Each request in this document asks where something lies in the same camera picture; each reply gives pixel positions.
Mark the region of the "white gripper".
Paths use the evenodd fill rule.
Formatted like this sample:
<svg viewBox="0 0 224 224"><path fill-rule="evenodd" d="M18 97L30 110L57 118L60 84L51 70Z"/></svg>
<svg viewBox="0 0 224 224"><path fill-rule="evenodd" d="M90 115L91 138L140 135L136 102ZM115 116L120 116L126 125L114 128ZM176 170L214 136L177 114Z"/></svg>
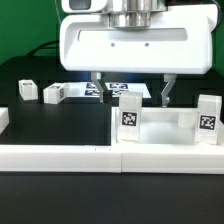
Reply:
<svg viewBox="0 0 224 224"><path fill-rule="evenodd" d="M212 66L209 22L161 13L147 29L115 29L103 16L68 16L60 29L60 61L67 70L98 71L91 80L102 103L111 100L102 72L165 73L161 97L167 107L176 74L204 74Z"/></svg>

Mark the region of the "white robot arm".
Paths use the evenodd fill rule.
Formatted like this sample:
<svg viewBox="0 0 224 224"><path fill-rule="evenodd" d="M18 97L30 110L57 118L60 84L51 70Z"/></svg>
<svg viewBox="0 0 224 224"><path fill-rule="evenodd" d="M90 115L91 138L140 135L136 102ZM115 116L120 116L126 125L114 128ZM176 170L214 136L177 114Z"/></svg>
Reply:
<svg viewBox="0 0 224 224"><path fill-rule="evenodd" d="M62 0L60 61L69 71L89 71L101 93L104 72L162 74L162 105L179 74L204 74L212 66L213 4L166 0Z"/></svg>

